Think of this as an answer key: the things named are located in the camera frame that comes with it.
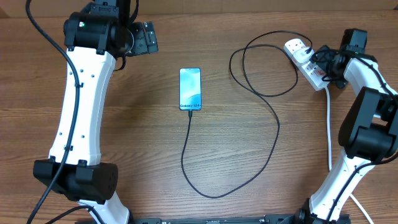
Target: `blue phone screen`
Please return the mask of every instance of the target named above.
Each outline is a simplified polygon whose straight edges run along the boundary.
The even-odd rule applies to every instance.
[[[200,68],[180,69],[180,110],[201,109]]]

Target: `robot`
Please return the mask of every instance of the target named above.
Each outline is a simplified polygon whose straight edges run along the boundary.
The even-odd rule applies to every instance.
[[[123,69],[126,57],[158,51],[153,24],[134,22],[137,8],[131,17],[129,9],[130,0],[96,0],[65,21],[65,45],[73,66],[68,64],[60,125],[49,158],[35,161],[33,168],[34,177],[48,191],[64,194],[88,209],[93,223],[351,223],[349,216],[340,215],[350,193],[375,165],[394,160],[398,146],[397,92],[381,77],[376,59],[364,54],[366,31],[346,30],[339,50],[324,46],[311,57],[339,88],[350,82],[356,100],[340,128],[342,150],[336,164],[295,214],[228,220],[135,220],[116,193],[118,167],[100,162],[104,99],[116,60],[123,59]],[[372,123],[374,116],[387,125]]]

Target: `wooden table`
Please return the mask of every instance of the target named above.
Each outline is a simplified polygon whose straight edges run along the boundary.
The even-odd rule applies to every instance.
[[[63,43],[65,18],[38,19]],[[102,162],[119,167],[117,193],[136,217],[255,217],[294,213],[321,186],[328,173],[326,101],[299,74],[289,93],[269,98],[280,119],[280,135],[265,171],[243,189],[221,199],[194,192],[183,178],[180,156],[188,116],[178,109],[178,70],[202,70],[203,109],[195,112],[185,155],[187,175],[203,193],[219,195],[242,184],[265,163],[276,121],[268,107],[238,86],[228,72],[230,55],[254,37],[272,30],[294,30],[336,48],[345,29],[367,30],[367,53],[379,60],[390,86],[398,88],[398,13],[275,12],[140,16],[153,21],[159,53],[127,60],[113,73],[101,128]],[[45,159],[57,132],[65,89],[66,62],[27,19],[0,20],[0,223],[24,223],[45,186],[32,175],[36,159]],[[274,34],[257,43],[283,44],[294,35]],[[248,51],[247,71],[258,91],[288,89],[295,75],[275,49]],[[241,54],[233,70],[243,81]],[[338,130],[355,99],[350,86],[330,87],[333,155]],[[354,195],[375,223],[397,223],[398,162],[371,171]],[[76,205],[51,193],[35,223],[43,223]],[[343,213],[365,223],[349,199]],[[89,218],[85,211],[59,223]]]

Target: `power strip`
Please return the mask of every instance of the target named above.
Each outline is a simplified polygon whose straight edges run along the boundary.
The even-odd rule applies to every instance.
[[[326,72],[318,67],[316,63],[310,61],[314,51],[311,49],[311,52],[307,53],[308,49],[309,47],[305,46],[303,41],[298,38],[286,42],[284,46],[287,55],[310,82],[311,86],[316,91],[319,91],[324,89],[329,82],[322,81],[322,77],[326,75]]]

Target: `phone screen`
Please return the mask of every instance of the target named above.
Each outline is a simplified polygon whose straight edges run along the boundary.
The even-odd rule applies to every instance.
[[[180,69],[180,110],[201,109],[200,68]]]

